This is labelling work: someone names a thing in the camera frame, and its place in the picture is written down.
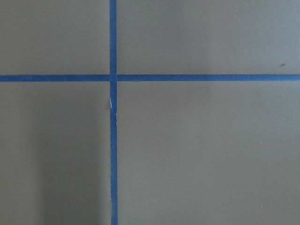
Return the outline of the brown paper table cover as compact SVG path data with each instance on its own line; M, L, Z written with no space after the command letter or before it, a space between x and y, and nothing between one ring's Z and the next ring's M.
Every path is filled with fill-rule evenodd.
M108 74L109 1L3 0L0 73ZM298 74L297 0L119 0L118 72ZM121 225L297 225L299 82L119 82ZM0 85L0 222L108 225L109 82Z

